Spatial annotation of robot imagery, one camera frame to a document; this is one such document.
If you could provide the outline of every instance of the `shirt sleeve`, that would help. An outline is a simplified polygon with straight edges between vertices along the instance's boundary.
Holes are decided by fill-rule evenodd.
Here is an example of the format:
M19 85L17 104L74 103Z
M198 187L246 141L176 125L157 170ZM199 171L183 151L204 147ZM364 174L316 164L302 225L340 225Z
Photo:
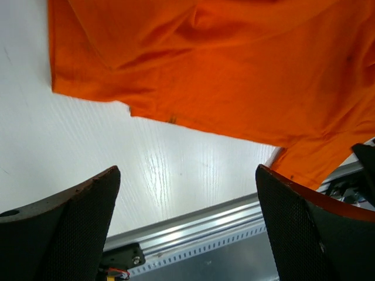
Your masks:
M279 174L316 190L351 153L356 143L375 136L375 120L362 122L350 132L301 139L284 149L271 168Z

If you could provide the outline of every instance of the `black bracket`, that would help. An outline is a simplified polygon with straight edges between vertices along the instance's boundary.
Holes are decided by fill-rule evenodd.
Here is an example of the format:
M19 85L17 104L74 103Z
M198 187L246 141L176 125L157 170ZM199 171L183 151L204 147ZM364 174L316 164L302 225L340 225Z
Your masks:
M143 265L145 262L145 255L141 247L138 243L133 243L104 252L100 268L103 270L116 268L127 271L128 269Z

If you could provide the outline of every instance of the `wire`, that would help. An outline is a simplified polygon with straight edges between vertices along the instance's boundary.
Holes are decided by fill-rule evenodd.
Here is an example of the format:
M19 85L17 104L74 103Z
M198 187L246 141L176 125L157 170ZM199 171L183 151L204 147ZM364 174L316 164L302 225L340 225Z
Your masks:
M121 269L118 269L118 268L109 268L107 270L107 272L109 272L109 271L118 272L119 274L116 275L115 277L119 277L119 278L122 278L124 280L129 280L130 279L130 273L127 270L121 270Z

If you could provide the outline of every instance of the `orange fabric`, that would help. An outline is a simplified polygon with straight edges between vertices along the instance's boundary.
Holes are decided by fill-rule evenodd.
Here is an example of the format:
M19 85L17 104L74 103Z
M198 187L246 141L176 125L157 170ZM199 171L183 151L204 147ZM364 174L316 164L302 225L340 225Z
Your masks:
M54 92L285 148L312 189L375 136L375 0L49 0Z

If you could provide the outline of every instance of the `machine part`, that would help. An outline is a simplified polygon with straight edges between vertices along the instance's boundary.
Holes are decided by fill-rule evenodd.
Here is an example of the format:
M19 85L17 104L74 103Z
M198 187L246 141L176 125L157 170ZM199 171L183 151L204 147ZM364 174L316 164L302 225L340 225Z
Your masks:
M103 253L100 268L108 275L117 275L119 271L127 271L146 262L139 243L130 243L125 246Z
M351 163L335 170L324 182L358 172ZM146 262L129 269L137 276L263 233L266 227L256 194L238 198L178 218L108 237L104 254L131 243L139 243Z

